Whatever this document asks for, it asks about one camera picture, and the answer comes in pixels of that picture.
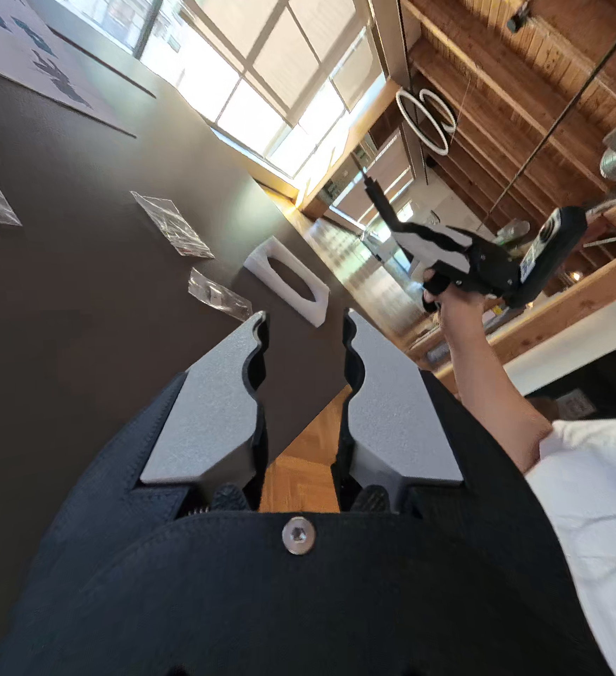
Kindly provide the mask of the dark desk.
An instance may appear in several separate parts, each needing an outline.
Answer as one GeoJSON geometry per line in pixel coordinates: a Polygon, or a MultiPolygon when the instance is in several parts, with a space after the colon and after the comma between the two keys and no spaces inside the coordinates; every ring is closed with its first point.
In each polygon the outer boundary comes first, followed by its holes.
{"type": "Polygon", "coordinates": [[[0,641],[40,539],[96,454],[235,318],[187,288],[192,266],[269,313],[259,390],[275,458],[345,387],[328,267],[232,148],[168,82],[56,1],[48,27],[136,138],[0,78],[0,641]],[[215,259],[180,256],[131,195],[170,199],[215,259]],[[244,263],[277,238],[329,287],[315,328],[244,263]]]}

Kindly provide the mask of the wooden support post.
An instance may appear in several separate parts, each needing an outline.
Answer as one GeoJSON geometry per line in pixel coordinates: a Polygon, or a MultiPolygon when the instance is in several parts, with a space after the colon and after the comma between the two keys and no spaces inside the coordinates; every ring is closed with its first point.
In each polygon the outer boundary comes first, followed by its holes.
{"type": "MultiPolygon", "coordinates": [[[[616,258],[566,291],[523,310],[486,338],[523,395],[615,350],[616,258]]],[[[414,342],[406,355],[458,395],[440,325],[414,342]]]]}

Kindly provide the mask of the open instruction booklet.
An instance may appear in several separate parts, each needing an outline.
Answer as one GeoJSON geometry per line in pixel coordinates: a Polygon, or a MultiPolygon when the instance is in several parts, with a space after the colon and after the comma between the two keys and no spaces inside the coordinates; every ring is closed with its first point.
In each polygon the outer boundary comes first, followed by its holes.
{"type": "Polygon", "coordinates": [[[0,1],[0,77],[132,139],[92,76],[102,64],[67,43],[27,1],[0,1]]]}

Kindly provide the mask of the beige roller window blind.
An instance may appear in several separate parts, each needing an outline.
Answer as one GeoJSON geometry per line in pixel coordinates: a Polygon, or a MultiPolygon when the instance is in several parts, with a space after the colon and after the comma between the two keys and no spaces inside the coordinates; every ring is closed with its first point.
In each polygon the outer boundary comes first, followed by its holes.
{"type": "Polygon", "coordinates": [[[330,81],[351,111],[381,73],[368,1],[182,1],[179,16],[289,125],[330,81]]]}

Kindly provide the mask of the person's right hand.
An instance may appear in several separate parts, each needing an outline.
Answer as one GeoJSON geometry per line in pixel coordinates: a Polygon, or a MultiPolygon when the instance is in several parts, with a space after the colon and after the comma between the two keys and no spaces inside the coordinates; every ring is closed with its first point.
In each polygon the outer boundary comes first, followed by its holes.
{"type": "Polygon", "coordinates": [[[438,306],[439,320],[445,339],[450,345],[483,339],[483,315],[490,301],[478,293],[465,292],[450,284],[439,295],[430,292],[429,284],[435,271],[423,271],[423,299],[438,306]]]}

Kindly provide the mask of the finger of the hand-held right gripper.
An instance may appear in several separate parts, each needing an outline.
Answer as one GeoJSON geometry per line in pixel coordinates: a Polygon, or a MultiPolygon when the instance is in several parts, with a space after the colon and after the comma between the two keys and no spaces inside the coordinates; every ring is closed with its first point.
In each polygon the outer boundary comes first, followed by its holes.
{"type": "Polygon", "coordinates": [[[463,274],[470,272],[467,250],[471,247],[471,234],[441,224],[393,224],[391,232],[411,261],[410,277],[422,277],[437,263],[463,274]]]}
{"type": "Polygon", "coordinates": [[[419,262],[426,266],[443,263],[447,266],[468,266],[467,250],[473,244],[465,234],[443,225],[424,225],[419,262]]]}

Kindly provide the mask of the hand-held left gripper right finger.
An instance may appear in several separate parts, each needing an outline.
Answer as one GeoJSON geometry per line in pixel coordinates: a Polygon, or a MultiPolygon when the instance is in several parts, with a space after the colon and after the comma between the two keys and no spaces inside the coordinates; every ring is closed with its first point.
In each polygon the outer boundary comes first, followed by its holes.
{"type": "Polygon", "coordinates": [[[345,376],[334,461],[339,508],[379,486],[398,512],[411,487],[458,487],[463,474],[422,370],[356,310],[344,312],[345,376]]]}

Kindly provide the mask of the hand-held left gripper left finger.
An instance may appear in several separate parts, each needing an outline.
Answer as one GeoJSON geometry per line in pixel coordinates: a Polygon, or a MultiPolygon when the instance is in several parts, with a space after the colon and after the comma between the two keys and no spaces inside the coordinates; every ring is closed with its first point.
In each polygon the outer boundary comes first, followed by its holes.
{"type": "Polygon", "coordinates": [[[140,481],[191,486],[208,503],[233,485],[257,510],[269,462],[265,413],[257,390],[266,376],[268,313],[259,311],[192,364],[140,481]]]}

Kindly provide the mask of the ceiling conduit with junction box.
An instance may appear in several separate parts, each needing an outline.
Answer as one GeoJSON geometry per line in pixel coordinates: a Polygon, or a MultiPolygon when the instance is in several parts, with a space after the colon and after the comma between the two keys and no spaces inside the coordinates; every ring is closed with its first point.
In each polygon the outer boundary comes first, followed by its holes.
{"type": "Polygon", "coordinates": [[[506,27],[511,34],[517,34],[528,21],[531,1],[507,1],[511,7],[511,14],[506,22],[506,27]]]}

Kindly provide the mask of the white square foam with hole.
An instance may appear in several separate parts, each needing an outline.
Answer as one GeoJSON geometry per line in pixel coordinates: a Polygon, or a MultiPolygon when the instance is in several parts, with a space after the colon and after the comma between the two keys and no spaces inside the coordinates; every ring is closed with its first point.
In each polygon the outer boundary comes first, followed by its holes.
{"type": "Polygon", "coordinates": [[[328,310],[329,287],[277,238],[270,237],[254,249],[245,260],[244,267],[312,326],[319,328],[323,325],[328,310]],[[270,265],[270,259],[276,259],[298,275],[312,292],[313,299],[304,298],[287,284],[270,265]]]}

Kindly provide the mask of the ceiling sprinkler pipe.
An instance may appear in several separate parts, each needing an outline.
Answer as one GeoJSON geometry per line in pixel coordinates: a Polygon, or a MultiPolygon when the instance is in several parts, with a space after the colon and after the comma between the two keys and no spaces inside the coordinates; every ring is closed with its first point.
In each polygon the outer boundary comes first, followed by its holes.
{"type": "Polygon", "coordinates": [[[487,215],[548,145],[587,182],[608,190],[599,173],[600,123],[590,120],[583,101],[598,90],[616,106],[616,1],[531,1],[525,26],[502,35],[477,39],[489,49],[477,58],[479,75],[539,139],[487,215]]]}

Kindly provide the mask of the person's white shirt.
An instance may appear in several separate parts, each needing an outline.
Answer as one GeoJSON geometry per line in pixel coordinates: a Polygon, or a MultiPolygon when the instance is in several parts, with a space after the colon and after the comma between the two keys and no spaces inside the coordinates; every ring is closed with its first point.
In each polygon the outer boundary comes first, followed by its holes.
{"type": "Polygon", "coordinates": [[[616,674],[616,419],[556,420],[526,478],[564,551],[583,612],[616,674]]]}

